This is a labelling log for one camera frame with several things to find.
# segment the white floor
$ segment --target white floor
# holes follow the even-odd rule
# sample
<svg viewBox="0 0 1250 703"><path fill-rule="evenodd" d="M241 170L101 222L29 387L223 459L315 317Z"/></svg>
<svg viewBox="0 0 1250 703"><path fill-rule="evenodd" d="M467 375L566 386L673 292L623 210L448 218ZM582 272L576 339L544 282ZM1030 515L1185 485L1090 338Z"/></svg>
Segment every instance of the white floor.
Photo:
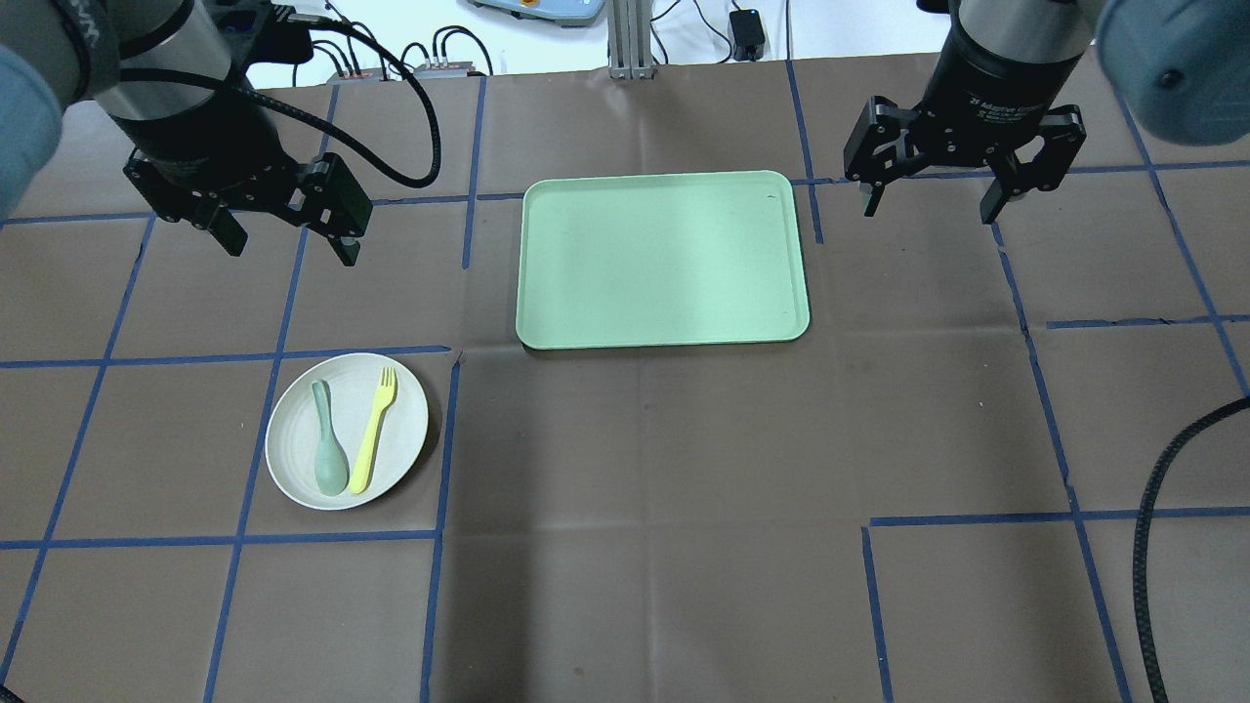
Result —
<svg viewBox="0 0 1250 703"><path fill-rule="evenodd" d="M655 14L671 1L655 0ZM918 10L914 0L791 3L791 53L796 59L938 51L949 24L945 15ZM301 13L330 14L319 0L291 4ZM726 33L731 0L699 0L699 4L708 20ZM739 4L760 11L769 36L766 59L784 59L786 0L739 0ZM410 41L429 46L434 30L459 24L482 39L499 74L571 71L606 65L606 10L590 26L560 28L541 20L518 20L491 8L475 8L469 0L339 0L335 6L350 19L365 23L396 53ZM681 0L672 13L655 23L655 29L674 64L716 63L728 53L725 43L699 19L695 0ZM325 39L338 39L341 44L341 38L334 35ZM468 38L452 39L448 53L452 60L472 60L484 66L478 48ZM378 65L376 55L366 59L369 53L359 48L356 54L361 65ZM324 83L331 74L330 60L319 53L312 61L300 66L299 85ZM248 75L258 88L291 85L289 66L256 65Z"/></svg>

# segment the fork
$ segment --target fork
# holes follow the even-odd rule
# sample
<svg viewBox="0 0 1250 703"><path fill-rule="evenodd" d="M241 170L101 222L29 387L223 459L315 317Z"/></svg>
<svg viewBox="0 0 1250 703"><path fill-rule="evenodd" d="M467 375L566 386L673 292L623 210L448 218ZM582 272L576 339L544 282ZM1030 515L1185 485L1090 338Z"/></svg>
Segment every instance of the fork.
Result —
<svg viewBox="0 0 1250 703"><path fill-rule="evenodd" d="M378 382L378 390L374 392L374 408L369 413L369 424L365 425L365 438L360 442L356 463L351 465L351 480L348 482L348 490L351 493L364 493L369 485L369 475L374 470L374 458L378 455L378 434L382 413L395 403L396 385L395 369L384 367L382 377Z"/></svg>

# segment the metal post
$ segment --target metal post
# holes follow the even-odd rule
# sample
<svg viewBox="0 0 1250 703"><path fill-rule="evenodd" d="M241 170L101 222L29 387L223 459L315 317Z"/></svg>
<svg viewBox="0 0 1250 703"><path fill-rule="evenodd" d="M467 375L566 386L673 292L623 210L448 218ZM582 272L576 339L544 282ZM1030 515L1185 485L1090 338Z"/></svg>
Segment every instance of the metal post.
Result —
<svg viewBox="0 0 1250 703"><path fill-rule="evenodd" d="M608 74L652 78L651 0L608 0Z"/></svg>

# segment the green tray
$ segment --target green tray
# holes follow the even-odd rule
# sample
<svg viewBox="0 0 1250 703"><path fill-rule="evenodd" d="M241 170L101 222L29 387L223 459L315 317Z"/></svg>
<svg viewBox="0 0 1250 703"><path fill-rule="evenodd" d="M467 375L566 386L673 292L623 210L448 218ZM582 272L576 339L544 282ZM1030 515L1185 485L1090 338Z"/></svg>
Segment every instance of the green tray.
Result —
<svg viewBox="0 0 1250 703"><path fill-rule="evenodd" d="M520 266L516 333L535 349L782 341L811 320L775 171L536 183Z"/></svg>

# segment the white plate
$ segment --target white plate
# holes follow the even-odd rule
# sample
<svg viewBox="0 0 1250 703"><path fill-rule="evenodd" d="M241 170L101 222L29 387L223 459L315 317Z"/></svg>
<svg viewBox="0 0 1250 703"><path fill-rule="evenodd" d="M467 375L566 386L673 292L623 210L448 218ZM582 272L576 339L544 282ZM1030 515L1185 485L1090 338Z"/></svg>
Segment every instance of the white plate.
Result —
<svg viewBox="0 0 1250 703"><path fill-rule="evenodd" d="M395 403L382 415L378 458L369 487L359 495L348 489L338 495L326 495L318 489L312 473L312 459L321 438L312 382L321 379L330 388L334 434L350 467L365 435L365 423L369 422L382 367L395 368L399 388ZM295 379L274 407L269 429L265 430L269 475L288 498L300 505L318 510L355 508L390 490L412 468L425 444L429 422L430 409L421 383L402 364L379 354L344 354L326 359Z"/></svg>

